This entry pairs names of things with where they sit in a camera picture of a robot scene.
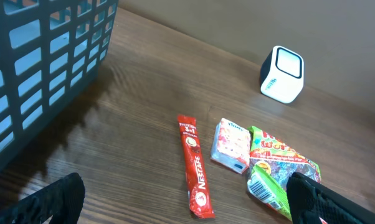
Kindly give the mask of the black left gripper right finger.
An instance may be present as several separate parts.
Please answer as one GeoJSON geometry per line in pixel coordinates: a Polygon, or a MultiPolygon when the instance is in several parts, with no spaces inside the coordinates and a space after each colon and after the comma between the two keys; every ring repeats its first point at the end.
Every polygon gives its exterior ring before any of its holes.
{"type": "Polygon", "coordinates": [[[375,213],[295,172],[287,183],[293,224],[375,224],[375,213]]]}

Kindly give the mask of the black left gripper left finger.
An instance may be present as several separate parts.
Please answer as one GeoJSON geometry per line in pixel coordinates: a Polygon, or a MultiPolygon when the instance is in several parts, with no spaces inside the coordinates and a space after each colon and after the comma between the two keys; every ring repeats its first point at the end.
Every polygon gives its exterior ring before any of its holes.
{"type": "Polygon", "coordinates": [[[0,211],[0,223],[77,223],[84,198],[83,180],[73,172],[0,211]]]}

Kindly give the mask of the Haribo gummy candy bag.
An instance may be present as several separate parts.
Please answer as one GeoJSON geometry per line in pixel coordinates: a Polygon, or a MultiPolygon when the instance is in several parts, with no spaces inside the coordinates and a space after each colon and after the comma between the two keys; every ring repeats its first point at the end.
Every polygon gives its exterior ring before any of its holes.
{"type": "Polygon", "coordinates": [[[318,164],[296,152],[271,134],[251,126],[250,173],[247,188],[250,194],[268,207],[291,220],[287,199],[287,182],[299,172],[320,183],[318,164]]]}

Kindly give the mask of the red Nescafe coffee stick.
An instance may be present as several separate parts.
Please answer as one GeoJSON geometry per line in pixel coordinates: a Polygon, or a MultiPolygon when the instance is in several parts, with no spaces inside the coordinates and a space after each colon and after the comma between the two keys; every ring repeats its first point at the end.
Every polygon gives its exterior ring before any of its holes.
{"type": "Polygon", "coordinates": [[[198,218],[215,218],[196,119],[179,114],[178,124],[186,167],[189,209],[198,218]]]}

